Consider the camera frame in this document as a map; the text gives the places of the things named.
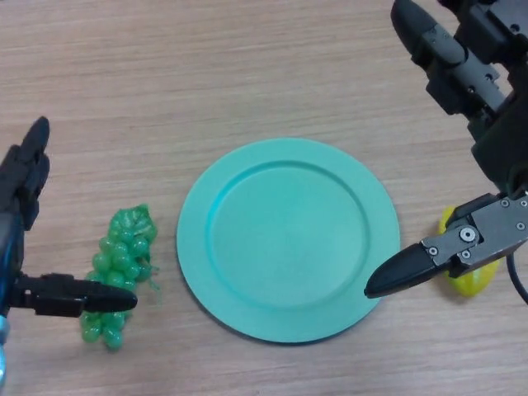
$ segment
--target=plate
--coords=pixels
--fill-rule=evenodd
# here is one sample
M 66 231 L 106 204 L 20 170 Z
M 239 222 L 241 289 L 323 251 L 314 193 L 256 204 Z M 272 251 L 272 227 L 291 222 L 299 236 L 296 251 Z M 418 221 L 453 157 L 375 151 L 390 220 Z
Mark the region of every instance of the plate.
M 332 146 L 243 146 L 191 188 L 177 226 L 191 292 L 221 323 L 270 342 L 340 333 L 377 304 L 363 290 L 400 249 L 398 217 L 376 177 Z

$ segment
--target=wood grain surface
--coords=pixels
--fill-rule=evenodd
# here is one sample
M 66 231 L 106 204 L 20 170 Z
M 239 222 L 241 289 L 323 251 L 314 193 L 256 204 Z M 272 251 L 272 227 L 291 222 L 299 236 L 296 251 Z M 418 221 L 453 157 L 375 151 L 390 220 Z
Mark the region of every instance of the wood grain surface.
M 420 3 L 453 31 L 454 17 Z M 386 185 L 403 244 L 446 205 L 494 191 L 462 117 L 426 94 L 389 0 L 4 0 L 0 147 L 49 117 L 52 171 L 25 270 L 84 276 L 113 213 L 148 203 L 163 301 L 147 286 L 109 354 L 78 321 L 14 310 L 6 395 L 525 395 L 528 309 L 502 268 L 470 301 L 432 281 L 310 346 L 252 342 L 200 311 L 174 229 L 193 181 L 280 136 L 347 151 Z M 528 256 L 520 254 L 519 261 Z M 528 270 L 524 270 L 528 279 Z

